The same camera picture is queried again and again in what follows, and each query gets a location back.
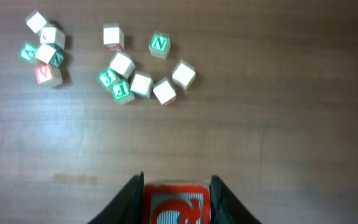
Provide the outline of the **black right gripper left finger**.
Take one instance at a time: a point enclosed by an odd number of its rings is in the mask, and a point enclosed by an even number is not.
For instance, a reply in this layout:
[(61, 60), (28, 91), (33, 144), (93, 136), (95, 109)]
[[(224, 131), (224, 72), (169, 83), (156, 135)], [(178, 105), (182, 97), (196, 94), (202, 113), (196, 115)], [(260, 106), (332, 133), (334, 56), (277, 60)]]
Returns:
[(134, 175), (88, 224), (140, 224), (144, 196), (144, 172)]

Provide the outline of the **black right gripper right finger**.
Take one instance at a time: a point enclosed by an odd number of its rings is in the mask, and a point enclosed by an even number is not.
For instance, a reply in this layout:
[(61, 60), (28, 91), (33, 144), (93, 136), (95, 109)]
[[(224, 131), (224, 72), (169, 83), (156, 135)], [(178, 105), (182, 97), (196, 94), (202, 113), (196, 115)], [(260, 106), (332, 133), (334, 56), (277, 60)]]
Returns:
[(211, 176), (211, 223), (261, 224), (218, 175)]

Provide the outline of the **green J letter block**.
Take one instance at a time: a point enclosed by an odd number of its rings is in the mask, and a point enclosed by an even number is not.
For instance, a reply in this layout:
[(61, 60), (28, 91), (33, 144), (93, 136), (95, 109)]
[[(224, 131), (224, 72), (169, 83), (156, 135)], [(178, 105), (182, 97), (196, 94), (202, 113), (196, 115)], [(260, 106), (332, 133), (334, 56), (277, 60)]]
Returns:
[(121, 79), (117, 73), (109, 67), (100, 72), (98, 75), (99, 83), (107, 91), (110, 91), (112, 86), (120, 80)]

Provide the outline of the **red letter wooden block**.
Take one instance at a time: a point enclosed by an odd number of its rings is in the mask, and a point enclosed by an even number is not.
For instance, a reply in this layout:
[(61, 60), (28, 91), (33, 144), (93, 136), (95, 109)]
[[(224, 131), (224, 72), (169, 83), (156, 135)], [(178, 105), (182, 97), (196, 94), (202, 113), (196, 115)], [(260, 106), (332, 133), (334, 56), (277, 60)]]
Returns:
[(155, 181), (144, 186), (143, 224), (210, 224), (209, 186), (199, 181)]

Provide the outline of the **yellow edged picture block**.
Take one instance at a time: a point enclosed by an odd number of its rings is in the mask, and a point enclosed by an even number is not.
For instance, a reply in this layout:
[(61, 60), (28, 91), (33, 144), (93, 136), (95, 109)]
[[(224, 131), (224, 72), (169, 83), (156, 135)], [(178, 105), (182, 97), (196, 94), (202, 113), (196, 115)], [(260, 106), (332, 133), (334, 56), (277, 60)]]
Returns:
[(195, 67), (180, 60), (172, 72), (172, 80), (184, 90), (187, 90), (196, 77)]

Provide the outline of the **yellow side picture block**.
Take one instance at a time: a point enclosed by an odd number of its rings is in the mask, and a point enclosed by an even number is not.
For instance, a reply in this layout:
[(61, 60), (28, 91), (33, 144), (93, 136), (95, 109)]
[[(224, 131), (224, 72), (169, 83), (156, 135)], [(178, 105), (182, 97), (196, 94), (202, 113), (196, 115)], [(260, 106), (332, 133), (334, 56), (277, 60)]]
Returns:
[(128, 54), (117, 51), (110, 60), (109, 68), (127, 80), (132, 75), (135, 64)]

